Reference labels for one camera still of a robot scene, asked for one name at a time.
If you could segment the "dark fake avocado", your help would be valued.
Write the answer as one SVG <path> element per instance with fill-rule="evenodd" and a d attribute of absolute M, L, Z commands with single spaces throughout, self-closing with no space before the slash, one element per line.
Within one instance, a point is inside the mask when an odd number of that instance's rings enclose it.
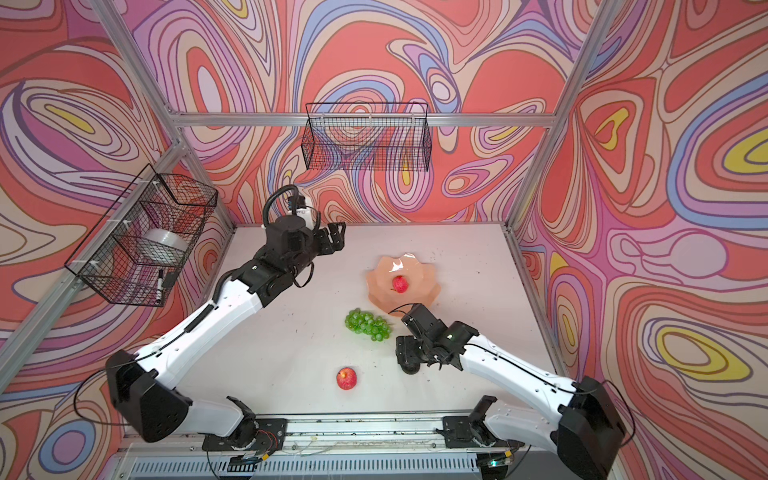
<path fill-rule="evenodd" d="M 415 375 L 421 368 L 421 361 L 418 356 L 405 353 L 398 358 L 398 365 L 404 373 Z"/>

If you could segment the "green fake grape bunch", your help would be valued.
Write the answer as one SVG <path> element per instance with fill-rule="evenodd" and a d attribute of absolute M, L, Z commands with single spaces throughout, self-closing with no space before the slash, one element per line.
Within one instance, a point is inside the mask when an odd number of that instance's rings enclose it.
<path fill-rule="evenodd" d="M 392 333 L 386 319 L 360 309 L 351 310 L 344 319 L 344 325 L 348 330 L 368 336 L 374 342 L 383 342 L 389 339 Z"/>

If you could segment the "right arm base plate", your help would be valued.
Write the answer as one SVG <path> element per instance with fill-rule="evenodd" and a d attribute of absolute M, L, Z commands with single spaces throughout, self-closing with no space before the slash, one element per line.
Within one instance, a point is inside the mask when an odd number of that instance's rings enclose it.
<path fill-rule="evenodd" d="M 442 427 L 435 433 L 440 435 L 449 449 L 459 448 L 504 448 L 516 451 L 525 443 L 516 440 L 502 440 L 496 437 L 480 420 L 471 420 L 468 416 L 444 416 Z"/>

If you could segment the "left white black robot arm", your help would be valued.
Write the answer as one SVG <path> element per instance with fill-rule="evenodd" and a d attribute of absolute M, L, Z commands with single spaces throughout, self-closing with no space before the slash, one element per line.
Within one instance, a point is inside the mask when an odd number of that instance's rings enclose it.
<path fill-rule="evenodd" d="M 197 433 L 233 450 L 246 450 L 255 441 L 256 415 L 241 400 L 194 400 L 178 385 L 236 326 L 285 290 L 302 287 L 300 274 L 312 274 L 317 257 L 342 250 L 346 233 L 343 222 L 323 223 L 319 211 L 293 184 L 267 199 L 262 222 L 264 245 L 250 260 L 224 272 L 203 306 L 137 352 L 120 350 L 107 360 L 111 404 L 145 442 Z"/>

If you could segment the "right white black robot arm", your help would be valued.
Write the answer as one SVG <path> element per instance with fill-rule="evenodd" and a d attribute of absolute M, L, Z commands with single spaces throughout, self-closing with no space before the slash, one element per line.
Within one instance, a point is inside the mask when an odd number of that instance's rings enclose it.
<path fill-rule="evenodd" d="M 421 303 L 395 308 L 406 336 L 396 340 L 401 370 L 450 366 L 490 381 L 525 403 L 510 406 L 484 396 L 468 417 L 473 442 L 490 447 L 514 441 L 552 452 L 581 479 L 605 479 L 623 447 L 627 429 L 606 384 L 589 376 L 573 380 L 540 369 L 505 351 L 461 321 L 446 325 Z"/>

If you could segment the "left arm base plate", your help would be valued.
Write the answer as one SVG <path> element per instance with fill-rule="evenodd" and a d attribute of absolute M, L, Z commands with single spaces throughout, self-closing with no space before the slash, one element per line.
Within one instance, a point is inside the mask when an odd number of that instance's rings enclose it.
<path fill-rule="evenodd" d="M 288 420 L 285 418 L 243 419 L 232 434 L 219 437 L 206 434 L 202 444 L 205 452 L 274 453 L 283 448 Z"/>

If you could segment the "red fake apple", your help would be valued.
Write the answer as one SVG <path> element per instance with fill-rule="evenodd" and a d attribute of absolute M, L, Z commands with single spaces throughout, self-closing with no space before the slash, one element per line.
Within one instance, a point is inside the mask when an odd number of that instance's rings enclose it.
<path fill-rule="evenodd" d="M 398 275 L 392 279 L 392 290 L 398 294 L 404 294 L 409 289 L 409 282 L 405 276 Z"/>
<path fill-rule="evenodd" d="M 344 367 L 337 372 L 337 386 L 344 391 L 353 389 L 357 385 L 357 381 L 357 373 L 353 368 Z"/>

